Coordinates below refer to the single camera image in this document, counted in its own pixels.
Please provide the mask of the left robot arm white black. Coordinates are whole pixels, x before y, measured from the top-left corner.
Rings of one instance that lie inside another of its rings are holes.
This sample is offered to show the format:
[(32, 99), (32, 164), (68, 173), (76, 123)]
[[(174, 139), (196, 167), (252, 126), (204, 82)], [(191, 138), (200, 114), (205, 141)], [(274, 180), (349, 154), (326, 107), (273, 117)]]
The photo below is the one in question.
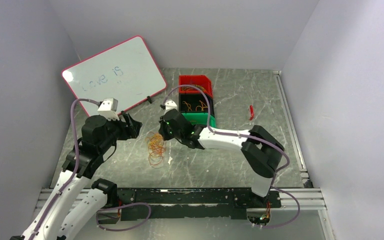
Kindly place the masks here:
[(120, 204), (116, 183), (99, 178), (91, 184), (86, 197), (73, 207), (104, 163), (105, 153), (116, 147), (118, 141), (136, 139), (142, 125), (125, 112), (121, 116), (114, 113), (109, 119), (102, 115), (88, 117), (81, 127), (81, 137), (66, 156), (51, 195), (29, 227), (11, 239), (73, 240), (98, 210)]

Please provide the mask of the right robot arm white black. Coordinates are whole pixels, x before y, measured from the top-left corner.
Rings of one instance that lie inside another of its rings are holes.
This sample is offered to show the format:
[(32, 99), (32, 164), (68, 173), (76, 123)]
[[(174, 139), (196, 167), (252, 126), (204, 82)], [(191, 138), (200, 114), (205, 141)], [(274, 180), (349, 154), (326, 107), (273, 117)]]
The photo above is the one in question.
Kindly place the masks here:
[(249, 130), (225, 130), (205, 124), (193, 124), (176, 109), (165, 111), (159, 119), (159, 133), (165, 141), (176, 139), (190, 149), (221, 149), (242, 153), (254, 172), (250, 202), (262, 207), (277, 168), (285, 154), (284, 146), (260, 125)]

